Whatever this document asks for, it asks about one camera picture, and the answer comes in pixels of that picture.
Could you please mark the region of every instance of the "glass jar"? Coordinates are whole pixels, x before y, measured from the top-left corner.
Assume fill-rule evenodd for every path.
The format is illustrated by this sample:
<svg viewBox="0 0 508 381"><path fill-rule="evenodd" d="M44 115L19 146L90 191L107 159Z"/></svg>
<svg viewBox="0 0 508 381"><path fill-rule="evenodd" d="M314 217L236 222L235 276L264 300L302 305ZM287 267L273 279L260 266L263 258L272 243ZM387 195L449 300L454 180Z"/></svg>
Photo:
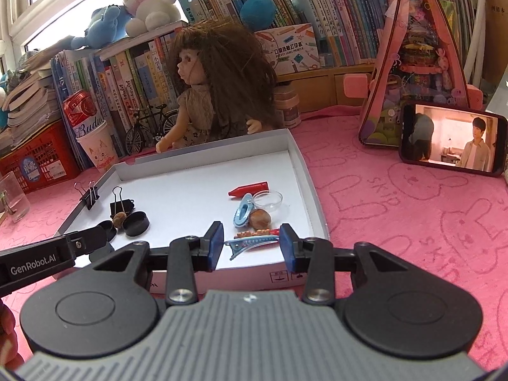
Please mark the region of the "glass jar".
<svg viewBox="0 0 508 381"><path fill-rule="evenodd" d="M30 202L13 171L0 179L0 208L7 212L13 222L19 221L30 210Z"/></svg>

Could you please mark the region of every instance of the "human hand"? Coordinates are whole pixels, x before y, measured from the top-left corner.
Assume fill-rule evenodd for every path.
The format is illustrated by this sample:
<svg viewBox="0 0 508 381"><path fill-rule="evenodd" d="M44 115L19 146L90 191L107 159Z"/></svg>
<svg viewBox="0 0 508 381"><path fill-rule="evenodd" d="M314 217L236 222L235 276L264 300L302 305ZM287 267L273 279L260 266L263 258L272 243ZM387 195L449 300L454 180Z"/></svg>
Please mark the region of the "human hand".
<svg viewBox="0 0 508 381"><path fill-rule="evenodd" d="M166 142L164 138L159 140L156 144L156 151L157 153L164 153L166 150L169 149L169 144Z"/></svg>
<svg viewBox="0 0 508 381"><path fill-rule="evenodd" d="M14 330L16 319L12 311L1 301L0 308L2 309L0 323L3 330L0 335L0 365L14 370L24 363L23 358L18 354L18 336Z"/></svg>
<svg viewBox="0 0 508 381"><path fill-rule="evenodd" d="M247 134L253 135L254 133L258 133L263 128L263 125L259 120L250 119L247 120Z"/></svg>

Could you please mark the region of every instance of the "metal screw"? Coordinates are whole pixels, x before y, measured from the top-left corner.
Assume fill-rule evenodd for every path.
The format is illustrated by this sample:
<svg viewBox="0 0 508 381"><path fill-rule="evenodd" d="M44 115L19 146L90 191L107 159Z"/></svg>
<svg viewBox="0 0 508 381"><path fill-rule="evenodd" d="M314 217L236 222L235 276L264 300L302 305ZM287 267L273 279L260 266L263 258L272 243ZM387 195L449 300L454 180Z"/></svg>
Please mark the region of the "metal screw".
<svg viewBox="0 0 508 381"><path fill-rule="evenodd" d="M322 288L318 288L315 290L309 291L307 294L308 299L314 302L325 302L328 301L332 296L330 291L324 290Z"/></svg>
<svg viewBox="0 0 508 381"><path fill-rule="evenodd" d="M252 304L252 302L256 302L257 301L257 296L254 295L254 294L245 295L243 297L243 300L245 302L248 302L248 303Z"/></svg>
<svg viewBox="0 0 508 381"><path fill-rule="evenodd" d="M183 303L192 298L192 291L186 288L179 288L169 294L169 299L173 302Z"/></svg>

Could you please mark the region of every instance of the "white tray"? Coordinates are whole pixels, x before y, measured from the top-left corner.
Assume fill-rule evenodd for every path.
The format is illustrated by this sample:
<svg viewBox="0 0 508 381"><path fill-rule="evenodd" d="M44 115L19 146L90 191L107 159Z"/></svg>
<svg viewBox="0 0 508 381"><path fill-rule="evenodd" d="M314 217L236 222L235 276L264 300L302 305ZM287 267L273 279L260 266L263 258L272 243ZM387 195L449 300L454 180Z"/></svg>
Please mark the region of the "white tray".
<svg viewBox="0 0 508 381"><path fill-rule="evenodd" d="M80 203L57 234L110 219L112 189L121 186L122 198L133 199L135 210L147 214L150 226L135 238L119 231L111 241L115 249L139 240L156 248L182 236L203 236L215 220L223 223L224 238L233 239L237 232L233 215L239 199L230 198L228 192L262 181L283 195L283 204L272 215L272 229L289 223L301 237L328 239L316 190L286 129L138 158L134 164L116 164L98 181L100 198L92 209L88 211ZM214 273L196 274L200 293L209 289L254 291L299 285L305 280L304 275L288 274L278 245L246 251L233 261L230 256L231 249L225 246ZM88 256L76 259L77 268L89 263ZM165 272L155 272L152 292L163 293L165 279Z"/></svg>

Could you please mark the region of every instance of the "finger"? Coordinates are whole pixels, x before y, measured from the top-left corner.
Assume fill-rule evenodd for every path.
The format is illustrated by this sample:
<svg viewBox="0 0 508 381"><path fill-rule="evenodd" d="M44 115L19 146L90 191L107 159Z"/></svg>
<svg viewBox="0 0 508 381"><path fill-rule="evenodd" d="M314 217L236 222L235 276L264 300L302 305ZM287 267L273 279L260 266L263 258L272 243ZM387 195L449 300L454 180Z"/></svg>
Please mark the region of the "finger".
<svg viewBox="0 0 508 381"><path fill-rule="evenodd" d="M7 364L5 364L5 367L8 370L14 371L15 369L18 369L24 363L25 363L25 360L23 359L23 357L19 354L16 354L16 356L11 361L9 361L9 362L7 362Z"/></svg>
<svg viewBox="0 0 508 381"><path fill-rule="evenodd" d="M11 334L4 334L0 336L0 365L4 366L7 362L16 357L18 353L18 336L16 331Z"/></svg>
<svg viewBox="0 0 508 381"><path fill-rule="evenodd" d="M14 331L16 325L16 318L12 311L5 305L3 305L2 317L0 318L2 328L6 334L10 334Z"/></svg>

